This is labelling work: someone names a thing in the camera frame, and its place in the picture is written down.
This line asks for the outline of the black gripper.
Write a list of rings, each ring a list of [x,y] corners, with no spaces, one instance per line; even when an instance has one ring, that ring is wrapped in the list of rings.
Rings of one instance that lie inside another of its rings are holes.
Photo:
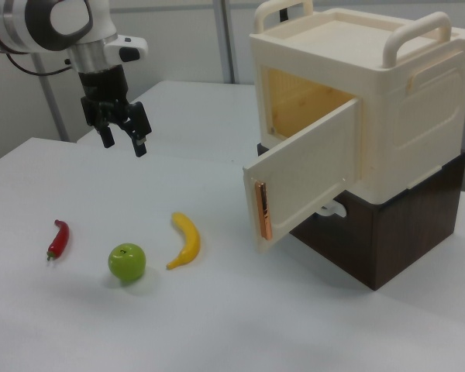
[[[128,84],[122,65],[95,72],[79,73],[84,97],[81,99],[89,126],[99,130],[104,148],[115,144],[109,123],[121,126],[131,138],[137,157],[146,154],[146,137],[152,132],[141,102],[129,104]]]

